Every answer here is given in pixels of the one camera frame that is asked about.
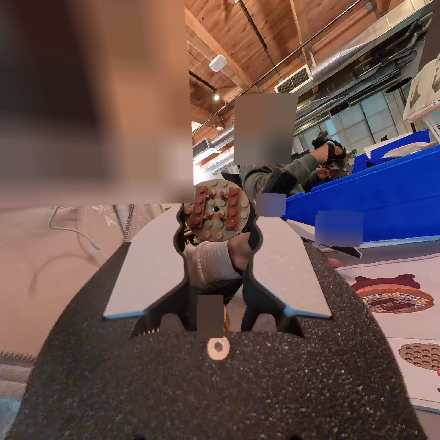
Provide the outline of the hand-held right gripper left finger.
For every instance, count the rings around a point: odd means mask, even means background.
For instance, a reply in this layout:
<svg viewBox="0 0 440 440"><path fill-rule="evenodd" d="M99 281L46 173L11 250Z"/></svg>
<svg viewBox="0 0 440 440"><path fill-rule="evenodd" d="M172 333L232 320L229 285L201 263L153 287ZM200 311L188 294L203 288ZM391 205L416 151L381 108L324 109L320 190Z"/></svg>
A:
<svg viewBox="0 0 440 440"><path fill-rule="evenodd" d="M158 331L164 315L175 314L185 330L196 330L183 231L183 206L175 205L131 240L105 319L140 317L133 333L145 334Z"/></svg>

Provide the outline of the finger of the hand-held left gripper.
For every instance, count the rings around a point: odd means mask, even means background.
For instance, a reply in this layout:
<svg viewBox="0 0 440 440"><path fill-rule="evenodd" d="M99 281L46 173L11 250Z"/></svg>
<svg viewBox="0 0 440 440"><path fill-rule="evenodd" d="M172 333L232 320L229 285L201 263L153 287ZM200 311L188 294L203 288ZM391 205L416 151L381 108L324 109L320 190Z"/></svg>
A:
<svg viewBox="0 0 440 440"><path fill-rule="evenodd" d="M315 243L315 227L305 224L305 223L301 223L298 221L294 221L294 220L286 220L286 223L289 224L289 226L294 229L294 231L302 238L305 239L306 241L309 241L311 243Z"/></svg>

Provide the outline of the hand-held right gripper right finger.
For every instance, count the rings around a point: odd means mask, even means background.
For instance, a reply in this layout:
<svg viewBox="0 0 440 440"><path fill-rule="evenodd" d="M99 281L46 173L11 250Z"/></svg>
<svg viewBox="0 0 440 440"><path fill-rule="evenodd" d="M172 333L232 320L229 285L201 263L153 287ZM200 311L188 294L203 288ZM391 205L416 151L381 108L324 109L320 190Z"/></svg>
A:
<svg viewBox="0 0 440 440"><path fill-rule="evenodd" d="M297 316L331 318L302 238L287 222L256 216L249 245L253 252L243 278L242 331L251 331L258 317L268 314L278 332L303 338Z"/></svg>

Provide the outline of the tan round plate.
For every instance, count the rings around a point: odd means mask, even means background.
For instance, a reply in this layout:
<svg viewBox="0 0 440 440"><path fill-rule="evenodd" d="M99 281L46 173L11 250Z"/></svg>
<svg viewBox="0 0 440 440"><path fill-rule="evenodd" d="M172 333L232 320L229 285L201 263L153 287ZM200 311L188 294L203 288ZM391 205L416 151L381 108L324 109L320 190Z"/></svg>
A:
<svg viewBox="0 0 440 440"><path fill-rule="evenodd" d="M239 185L215 179L195 185L194 199L183 212L192 243L223 242L244 231L250 201Z"/></svg>

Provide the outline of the blue plastic bin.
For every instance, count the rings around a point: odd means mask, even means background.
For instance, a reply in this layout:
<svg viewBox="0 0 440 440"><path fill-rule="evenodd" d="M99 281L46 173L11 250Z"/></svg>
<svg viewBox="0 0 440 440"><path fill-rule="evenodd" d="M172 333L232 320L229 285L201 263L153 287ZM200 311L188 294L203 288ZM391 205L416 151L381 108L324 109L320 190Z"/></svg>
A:
<svg viewBox="0 0 440 440"><path fill-rule="evenodd" d="M375 166L384 163L391 158L382 158L389 151L396 148L410 145L416 142L430 142L429 129L417 131L416 133L407 133L390 140L380 142L373 146L367 147L365 153L358 155L353 164L352 174L366 170L369 166Z"/></svg>
<svg viewBox="0 0 440 440"><path fill-rule="evenodd" d="M315 225L319 211L362 212L363 242L439 239L439 145L314 187L286 200L285 218Z"/></svg>

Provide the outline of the white printed board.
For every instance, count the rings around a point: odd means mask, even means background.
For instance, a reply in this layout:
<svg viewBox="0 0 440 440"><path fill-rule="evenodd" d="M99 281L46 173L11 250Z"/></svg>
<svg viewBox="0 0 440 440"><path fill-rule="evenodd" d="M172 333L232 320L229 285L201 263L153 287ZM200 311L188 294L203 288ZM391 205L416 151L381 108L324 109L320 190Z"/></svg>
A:
<svg viewBox="0 0 440 440"><path fill-rule="evenodd" d="M427 63L412 80L403 113L410 123L429 117L440 108L440 55Z"/></svg>

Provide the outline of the metal ventilation duct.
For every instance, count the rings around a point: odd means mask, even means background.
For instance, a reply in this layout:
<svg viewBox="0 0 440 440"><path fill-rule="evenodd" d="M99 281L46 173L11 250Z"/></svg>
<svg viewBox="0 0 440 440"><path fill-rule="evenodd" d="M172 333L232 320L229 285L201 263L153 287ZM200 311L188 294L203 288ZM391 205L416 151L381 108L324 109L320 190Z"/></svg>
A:
<svg viewBox="0 0 440 440"><path fill-rule="evenodd" d="M428 13L434 1L403 1L366 30L314 66L304 65L274 87L274 94L300 97L360 58L379 43Z"/></svg>

